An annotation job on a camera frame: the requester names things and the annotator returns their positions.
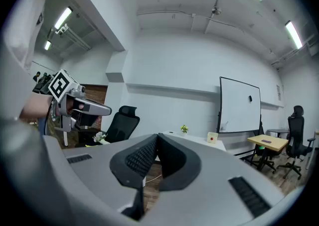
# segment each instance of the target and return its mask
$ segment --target whiteboard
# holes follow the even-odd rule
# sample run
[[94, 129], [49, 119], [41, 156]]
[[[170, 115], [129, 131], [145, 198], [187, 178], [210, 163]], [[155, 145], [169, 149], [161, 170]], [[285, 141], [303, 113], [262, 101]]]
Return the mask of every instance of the whiteboard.
[[220, 133], [259, 129], [260, 91], [258, 87], [220, 77]]

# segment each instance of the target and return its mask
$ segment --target black cable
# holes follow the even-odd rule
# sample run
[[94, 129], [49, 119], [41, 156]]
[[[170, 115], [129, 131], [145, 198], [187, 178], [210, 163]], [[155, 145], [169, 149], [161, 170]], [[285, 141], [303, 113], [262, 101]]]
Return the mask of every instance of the black cable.
[[51, 110], [51, 105], [52, 105], [52, 101], [50, 102], [49, 109], [48, 109], [48, 112], [46, 113], [46, 117], [45, 117], [44, 132], [43, 132], [44, 135], [46, 135], [46, 133], [45, 133], [45, 131], [46, 131], [46, 123], [48, 122], [48, 118], [49, 118], [49, 114], [50, 114], [50, 110]]

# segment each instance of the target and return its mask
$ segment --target gray table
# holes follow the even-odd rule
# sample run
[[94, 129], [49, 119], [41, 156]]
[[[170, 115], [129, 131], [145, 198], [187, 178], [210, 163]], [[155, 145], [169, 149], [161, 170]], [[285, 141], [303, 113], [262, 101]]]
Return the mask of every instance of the gray table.
[[268, 130], [269, 132], [277, 133], [277, 137], [280, 137], [281, 133], [289, 133], [288, 129], [272, 128]]

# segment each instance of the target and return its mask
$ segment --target green plant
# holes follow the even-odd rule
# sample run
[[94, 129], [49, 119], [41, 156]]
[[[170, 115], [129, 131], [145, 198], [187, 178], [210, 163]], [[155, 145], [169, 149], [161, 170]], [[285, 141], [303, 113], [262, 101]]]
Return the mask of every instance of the green plant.
[[188, 132], [188, 127], [184, 124], [182, 127], [180, 127], [180, 130], [181, 130], [183, 133], [187, 133], [187, 132]]

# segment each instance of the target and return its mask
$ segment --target brick wall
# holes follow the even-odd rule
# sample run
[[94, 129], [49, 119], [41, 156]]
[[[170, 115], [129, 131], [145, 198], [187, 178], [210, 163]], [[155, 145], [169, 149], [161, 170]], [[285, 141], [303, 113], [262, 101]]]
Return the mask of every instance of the brick wall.
[[[97, 101], [101, 104], [104, 104], [107, 86], [98, 86], [98, 85], [84, 85], [86, 97]], [[102, 117], [98, 117], [92, 127], [101, 129], [101, 120]]]

